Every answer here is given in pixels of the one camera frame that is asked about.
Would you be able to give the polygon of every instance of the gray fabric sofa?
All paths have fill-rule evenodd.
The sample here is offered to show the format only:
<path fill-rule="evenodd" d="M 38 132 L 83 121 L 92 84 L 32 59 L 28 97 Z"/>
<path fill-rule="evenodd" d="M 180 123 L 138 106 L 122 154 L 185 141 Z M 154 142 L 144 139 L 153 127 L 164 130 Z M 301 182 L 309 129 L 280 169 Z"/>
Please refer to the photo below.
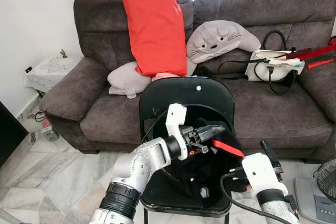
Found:
<path fill-rule="evenodd" d="M 335 0 L 178 0 L 186 40 L 200 24 L 224 19 L 237 22 L 260 41 L 271 30 L 281 31 L 288 48 L 327 45 L 334 24 Z M 40 109 L 73 147 L 129 151 L 140 144 L 138 103 L 109 95 L 107 75 L 134 61 L 122 0 L 75 0 L 75 22 L 84 58 L 41 100 Z M 281 47 L 277 35 L 267 48 Z M 334 52 L 326 57 L 333 57 Z M 227 60 L 248 60 L 236 49 L 200 64 L 216 77 Z M 225 73 L 244 72 L 246 65 L 228 63 Z M 279 157 L 323 160 L 335 154 L 335 64 L 305 70 L 285 95 L 267 83 L 223 80 L 235 100 L 235 130 L 246 153 L 267 140 Z"/>

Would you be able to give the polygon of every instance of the small figurine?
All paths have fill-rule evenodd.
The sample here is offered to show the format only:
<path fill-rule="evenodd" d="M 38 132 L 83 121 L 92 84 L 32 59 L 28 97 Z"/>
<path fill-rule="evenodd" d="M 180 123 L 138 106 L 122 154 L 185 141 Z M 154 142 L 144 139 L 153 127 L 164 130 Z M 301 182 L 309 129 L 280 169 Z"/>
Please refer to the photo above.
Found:
<path fill-rule="evenodd" d="M 63 58 L 67 58 L 68 56 L 65 54 L 64 50 L 62 49 L 60 54 L 62 55 Z"/>

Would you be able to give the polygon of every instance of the fan grille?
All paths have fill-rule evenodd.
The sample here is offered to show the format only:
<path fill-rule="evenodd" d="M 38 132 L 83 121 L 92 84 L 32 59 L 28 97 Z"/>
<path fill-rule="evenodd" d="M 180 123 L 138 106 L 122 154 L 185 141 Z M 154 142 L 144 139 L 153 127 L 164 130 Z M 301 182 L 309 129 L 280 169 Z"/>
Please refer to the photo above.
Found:
<path fill-rule="evenodd" d="M 332 156 L 317 172 L 317 185 L 319 189 L 336 203 L 336 156 Z"/>

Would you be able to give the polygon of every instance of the white side table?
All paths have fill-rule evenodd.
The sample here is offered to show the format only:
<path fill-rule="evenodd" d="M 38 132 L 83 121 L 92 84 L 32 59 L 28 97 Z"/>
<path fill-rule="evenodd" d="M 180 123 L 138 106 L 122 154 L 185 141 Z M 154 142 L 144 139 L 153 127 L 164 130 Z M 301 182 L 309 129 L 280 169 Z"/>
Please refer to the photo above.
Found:
<path fill-rule="evenodd" d="M 83 58 L 83 56 L 62 56 L 43 60 L 26 74 L 24 86 L 47 93 L 59 83 Z"/>

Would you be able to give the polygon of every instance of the chair backrest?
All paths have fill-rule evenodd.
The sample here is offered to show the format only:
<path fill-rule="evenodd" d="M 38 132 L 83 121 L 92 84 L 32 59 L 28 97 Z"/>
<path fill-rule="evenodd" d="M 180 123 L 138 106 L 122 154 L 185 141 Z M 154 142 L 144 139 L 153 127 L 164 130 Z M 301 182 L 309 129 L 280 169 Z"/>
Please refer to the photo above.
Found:
<path fill-rule="evenodd" d="M 225 117 L 233 129 L 235 104 L 231 92 L 221 82 L 206 77 L 164 78 L 152 82 L 139 101 L 140 133 L 144 120 L 157 118 L 171 103 L 198 105 Z"/>

